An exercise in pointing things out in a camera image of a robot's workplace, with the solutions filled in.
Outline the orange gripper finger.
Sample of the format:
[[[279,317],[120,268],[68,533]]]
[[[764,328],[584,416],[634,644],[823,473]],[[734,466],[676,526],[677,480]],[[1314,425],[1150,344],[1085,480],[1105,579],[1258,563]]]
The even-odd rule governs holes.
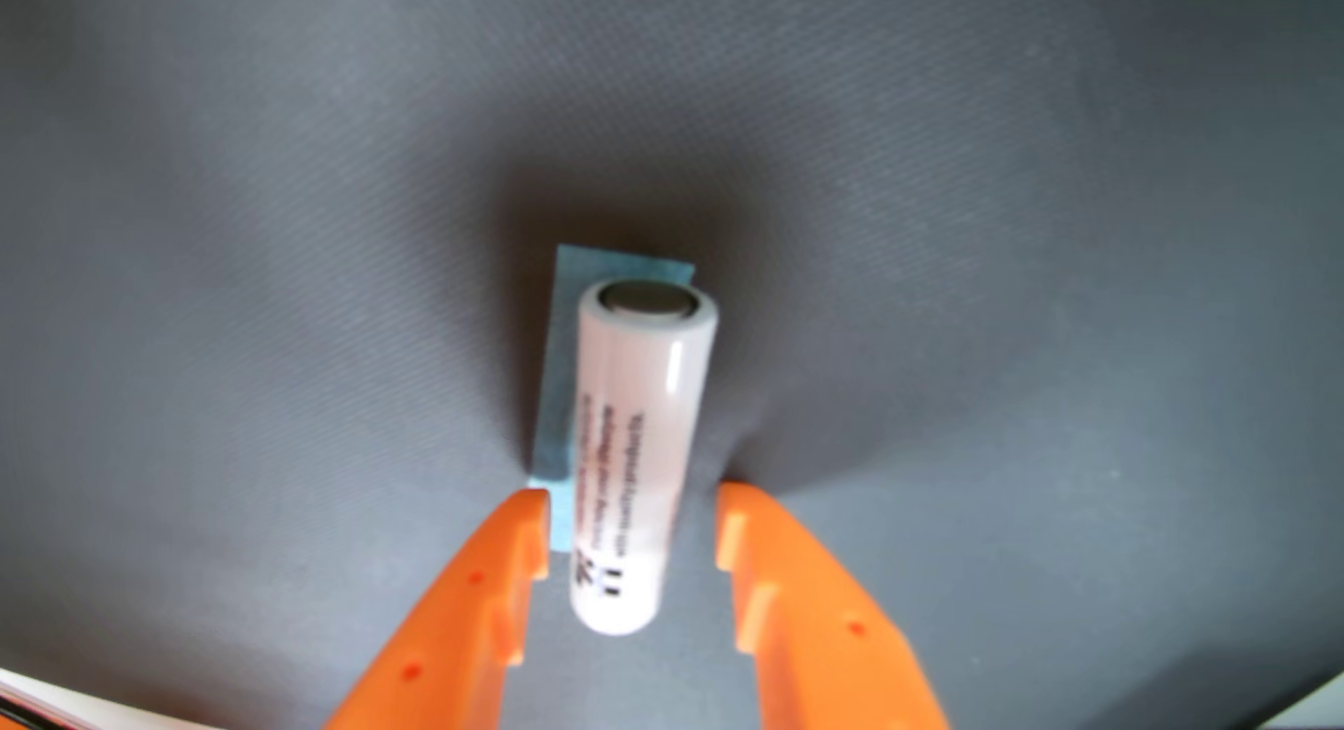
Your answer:
[[[716,489],[716,567],[731,579],[762,729],[945,729],[903,633],[777,497]]]
[[[497,729],[521,664],[531,590],[548,574],[550,497],[521,489],[462,543],[327,729]]]

